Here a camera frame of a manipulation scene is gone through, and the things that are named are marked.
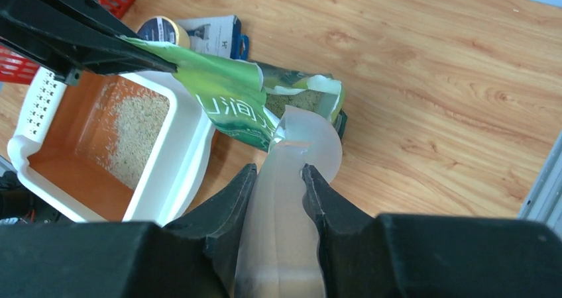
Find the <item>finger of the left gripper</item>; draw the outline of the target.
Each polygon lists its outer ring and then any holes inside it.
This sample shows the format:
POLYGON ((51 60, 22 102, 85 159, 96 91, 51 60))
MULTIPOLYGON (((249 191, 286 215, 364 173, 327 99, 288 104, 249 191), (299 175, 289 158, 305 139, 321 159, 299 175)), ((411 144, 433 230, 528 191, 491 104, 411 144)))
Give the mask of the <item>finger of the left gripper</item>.
POLYGON ((77 84, 82 72, 175 73, 168 62, 130 42, 137 34, 96 0, 1 0, 1 44, 77 84))

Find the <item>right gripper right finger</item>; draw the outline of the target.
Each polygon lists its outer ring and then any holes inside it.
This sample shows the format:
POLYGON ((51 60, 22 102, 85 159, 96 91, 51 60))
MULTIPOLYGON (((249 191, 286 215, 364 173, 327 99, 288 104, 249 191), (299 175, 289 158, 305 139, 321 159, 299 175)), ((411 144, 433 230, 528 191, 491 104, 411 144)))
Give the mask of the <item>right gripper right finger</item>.
POLYGON ((517 219, 372 217, 304 166, 328 297, 560 297, 561 239, 517 219))

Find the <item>clear plastic scoop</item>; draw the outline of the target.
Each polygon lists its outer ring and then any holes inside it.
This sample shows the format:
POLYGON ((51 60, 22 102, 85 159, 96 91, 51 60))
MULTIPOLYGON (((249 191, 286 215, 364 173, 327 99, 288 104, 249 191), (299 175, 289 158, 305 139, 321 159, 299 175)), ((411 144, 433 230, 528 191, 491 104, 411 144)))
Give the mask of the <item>clear plastic scoop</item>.
POLYGON ((304 209, 304 166, 331 182, 342 160, 333 125, 287 106, 258 172, 245 215, 235 297, 325 297, 319 234, 304 209))

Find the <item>green cat litter bag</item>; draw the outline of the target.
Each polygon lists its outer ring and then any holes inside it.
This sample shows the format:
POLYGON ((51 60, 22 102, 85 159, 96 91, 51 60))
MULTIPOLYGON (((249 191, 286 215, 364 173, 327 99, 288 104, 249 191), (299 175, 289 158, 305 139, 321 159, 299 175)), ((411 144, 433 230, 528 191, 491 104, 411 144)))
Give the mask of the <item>green cat litter bag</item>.
POLYGON ((235 140, 268 150, 287 106, 322 116, 340 137, 345 132, 345 89, 331 74, 203 54, 169 42, 125 40, 175 64, 173 77, 215 128, 235 140))

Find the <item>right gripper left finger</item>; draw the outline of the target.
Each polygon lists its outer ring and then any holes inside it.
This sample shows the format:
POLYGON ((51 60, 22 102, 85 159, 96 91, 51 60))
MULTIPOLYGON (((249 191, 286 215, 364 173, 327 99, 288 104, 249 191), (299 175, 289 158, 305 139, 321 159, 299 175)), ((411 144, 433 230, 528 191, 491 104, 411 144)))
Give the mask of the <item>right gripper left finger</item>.
POLYGON ((1 227, 2 297, 232 297, 257 168, 185 215, 1 227))

